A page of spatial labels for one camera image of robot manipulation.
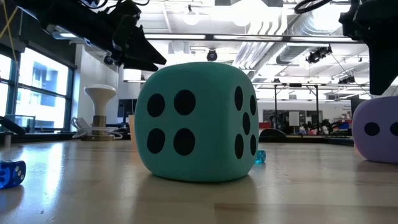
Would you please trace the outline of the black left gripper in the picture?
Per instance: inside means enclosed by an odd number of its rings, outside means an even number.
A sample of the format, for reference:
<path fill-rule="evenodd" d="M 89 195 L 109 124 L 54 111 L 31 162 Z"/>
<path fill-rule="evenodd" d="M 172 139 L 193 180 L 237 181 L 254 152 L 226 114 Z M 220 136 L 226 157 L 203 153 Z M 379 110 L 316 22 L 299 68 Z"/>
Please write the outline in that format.
<path fill-rule="evenodd" d="M 142 26 L 136 27 L 141 15 L 137 4 L 132 0 L 117 1 L 110 9 L 107 16 L 114 30 L 107 56 L 136 59 L 125 62 L 123 69 L 158 71 L 154 64 L 165 65 L 166 58 L 146 39 Z"/>

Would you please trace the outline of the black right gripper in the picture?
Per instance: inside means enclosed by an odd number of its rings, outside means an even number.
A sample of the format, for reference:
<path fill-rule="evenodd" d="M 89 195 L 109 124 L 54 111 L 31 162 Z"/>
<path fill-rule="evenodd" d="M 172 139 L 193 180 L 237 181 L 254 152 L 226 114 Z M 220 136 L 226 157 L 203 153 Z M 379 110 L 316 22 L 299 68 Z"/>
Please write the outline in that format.
<path fill-rule="evenodd" d="M 397 27 L 397 0 L 352 0 L 338 22 L 343 35 L 365 43 L 390 39 L 389 30 Z M 382 95 L 397 77 L 397 44 L 369 46 L 370 93 Z"/>

